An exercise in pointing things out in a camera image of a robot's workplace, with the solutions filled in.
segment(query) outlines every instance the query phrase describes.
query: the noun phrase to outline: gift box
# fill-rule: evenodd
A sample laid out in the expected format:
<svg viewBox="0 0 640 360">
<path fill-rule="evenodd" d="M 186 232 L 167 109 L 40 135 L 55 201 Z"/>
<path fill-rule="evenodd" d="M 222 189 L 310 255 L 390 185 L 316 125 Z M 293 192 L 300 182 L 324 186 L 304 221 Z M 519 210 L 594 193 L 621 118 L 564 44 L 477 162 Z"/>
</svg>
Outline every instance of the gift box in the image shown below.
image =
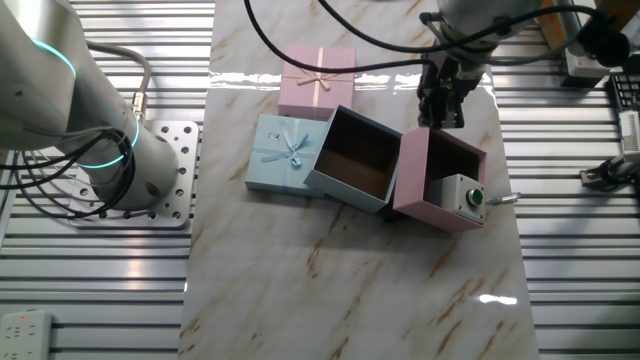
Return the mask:
<svg viewBox="0 0 640 360">
<path fill-rule="evenodd" d="M 260 115 L 245 184 L 252 190 L 324 197 L 304 184 L 316 160 L 327 123 Z"/>
<path fill-rule="evenodd" d="M 344 106 L 328 121 L 305 184 L 375 213 L 393 193 L 402 134 Z"/>
<path fill-rule="evenodd" d="M 286 54 L 318 67 L 348 68 L 356 65 L 355 49 L 289 45 Z M 278 112 L 283 116 L 328 119 L 338 105 L 353 106 L 353 92 L 353 74 L 315 73 L 285 62 Z"/>
<path fill-rule="evenodd" d="M 452 175 L 484 185 L 487 154 L 441 130 L 419 128 L 402 137 L 393 209 L 450 232 L 484 225 L 428 201 L 429 187 Z"/>
</svg>

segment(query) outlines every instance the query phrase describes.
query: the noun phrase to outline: metal mounting plate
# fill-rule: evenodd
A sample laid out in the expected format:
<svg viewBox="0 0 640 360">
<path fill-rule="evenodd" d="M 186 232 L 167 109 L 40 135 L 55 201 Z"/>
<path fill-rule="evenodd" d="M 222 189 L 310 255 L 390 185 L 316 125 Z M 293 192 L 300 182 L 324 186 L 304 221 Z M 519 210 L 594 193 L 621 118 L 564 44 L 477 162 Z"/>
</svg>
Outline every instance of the metal mounting plate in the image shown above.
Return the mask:
<svg viewBox="0 0 640 360">
<path fill-rule="evenodd" d="M 196 165 L 196 156 L 200 130 L 192 121 L 147 121 L 147 129 L 158 135 L 173 147 L 178 156 L 179 174 L 173 188 L 164 199 L 148 211 L 130 212 L 125 218 L 125 212 L 109 210 L 107 217 L 101 219 L 98 215 L 86 219 L 69 220 L 69 223 L 79 229 L 180 229 L 189 221 L 191 210 L 191 194 Z M 90 186 L 89 176 L 78 169 L 73 185 L 73 195 L 78 198 L 97 199 Z M 71 208 L 90 212 L 100 202 L 80 201 L 71 199 Z"/>
</svg>

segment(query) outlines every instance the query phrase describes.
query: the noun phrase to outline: green button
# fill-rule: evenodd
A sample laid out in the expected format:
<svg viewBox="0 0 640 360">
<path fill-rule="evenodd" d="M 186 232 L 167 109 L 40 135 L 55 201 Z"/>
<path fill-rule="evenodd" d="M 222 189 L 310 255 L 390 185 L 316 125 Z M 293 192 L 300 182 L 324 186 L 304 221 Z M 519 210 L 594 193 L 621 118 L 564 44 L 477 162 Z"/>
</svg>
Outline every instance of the green button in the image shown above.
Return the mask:
<svg viewBox="0 0 640 360">
<path fill-rule="evenodd" d="M 469 190 L 467 191 L 467 201 L 471 206 L 479 206 L 484 201 L 484 195 L 478 189 Z"/>
</svg>

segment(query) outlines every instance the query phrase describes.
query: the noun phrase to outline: marble tabletop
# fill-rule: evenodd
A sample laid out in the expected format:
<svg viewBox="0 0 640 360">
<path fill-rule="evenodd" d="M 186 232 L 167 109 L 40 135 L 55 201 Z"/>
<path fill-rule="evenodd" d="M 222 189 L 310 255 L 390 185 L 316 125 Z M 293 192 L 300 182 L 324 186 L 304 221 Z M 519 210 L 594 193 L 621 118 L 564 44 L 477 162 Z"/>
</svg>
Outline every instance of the marble tabletop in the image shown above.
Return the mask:
<svg viewBox="0 0 640 360">
<path fill-rule="evenodd" d="M 315 0 L 252 1 L 282 48 L 355 47 L 358 65 L 411 56 L 355 38 Z M 332 3 L 374 37 L 433 41 L 418 14 L 435 0 Z M 248 191 L 258 115 L 277 114 L 282 61 L 241 0 L 217 1 L 210 70 L 180 359 L 538 359 L 512 205 L 452 235 L 336 200 Z M 358 74 L 354 109 L 415 129 L 420 72 Z M 467 125 L 451 133 L 488 153 L 487 196 L 510 193 L 488 75 L 463 109 Z"/>
</svg>

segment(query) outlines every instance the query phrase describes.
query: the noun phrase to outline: light blue box lid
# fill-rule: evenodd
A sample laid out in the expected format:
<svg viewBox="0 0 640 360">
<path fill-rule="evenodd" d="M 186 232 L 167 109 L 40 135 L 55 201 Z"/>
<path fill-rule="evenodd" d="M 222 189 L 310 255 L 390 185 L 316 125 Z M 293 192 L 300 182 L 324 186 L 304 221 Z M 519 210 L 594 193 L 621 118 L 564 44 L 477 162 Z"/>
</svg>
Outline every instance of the light blue box lid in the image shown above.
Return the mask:
<svg viewBox="0 0 640 360">
<path fill-rule="evenodd" d="M 318 156 L 326 129 L 324 121 L 260 115 L 245 179 L 247 188 L 324 197 L 322 191 L 304 184 L 304 180 Z M 299 166 L 292 163 L 287 136 Z"/>
</svg>

